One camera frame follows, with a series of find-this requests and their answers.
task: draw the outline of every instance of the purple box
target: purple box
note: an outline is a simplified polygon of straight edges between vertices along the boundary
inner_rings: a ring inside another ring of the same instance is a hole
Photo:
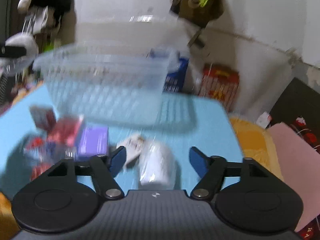
[[[108,154],[108,127],[87,125],[78,145],[78,160],[85,160],[97,154]]]

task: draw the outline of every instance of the gray ribbed panel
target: gray ribbed panel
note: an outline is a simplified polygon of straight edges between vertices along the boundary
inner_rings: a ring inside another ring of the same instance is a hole
[[[129,191],[119,201],[106,202],[84,227],[56,236],[25,231],[14,240],[299,240],[293,232],[251,236],[219,221],[208,203],[188,198],[183,190]]]

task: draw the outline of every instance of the transparent plastic basket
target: transparent plastic basket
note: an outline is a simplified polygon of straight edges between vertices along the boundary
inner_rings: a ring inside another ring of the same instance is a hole
[[[153,125],[168,73],[168,58],[147,58],[149,49],[83,43],[40,55],[52,101],[61,114],[93,121]]]

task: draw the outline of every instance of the tabletop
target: tabletop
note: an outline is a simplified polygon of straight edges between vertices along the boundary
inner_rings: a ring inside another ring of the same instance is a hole
[[[31,168],[25,164],[21,142],[26,135],[36,132],[29,113],[32,105],[52,106],[45,85],[0,117],[0,191],[9,199],[30,179]],[[152,128],[111,125],[109,143],[116,145],[134,132],[164,142],[171,148],[178,163],[175,189],[185,189],[188,194],[199,181],[189,163],[189,149],[192,146],[208,156],[220,155],[231,162],[241,162],[243,157],[224,109],[218,101],[211,99],[163,93],[157,122]],[[93,188],[90,177],[79,176],[77,179]],[[136,168],[121,171],[116,181],[125,193],[137,189]],[[226,178],[223,187],[238,181],[239,178]]]

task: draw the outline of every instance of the black circular disc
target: black circular disc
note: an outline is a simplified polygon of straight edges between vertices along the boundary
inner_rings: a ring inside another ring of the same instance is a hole
[[[12,213],[25,230],[67,232],[86,224],[98,212],[98,195],[83,184],[52,185],[39,191],[34,194],[27,188],[12,200]]]
[[[296,225],[302,202],[293,191],[272,192],[270,184],[236,183],[223,189],[215,209],[226,222],[240,230],[273,234]]]

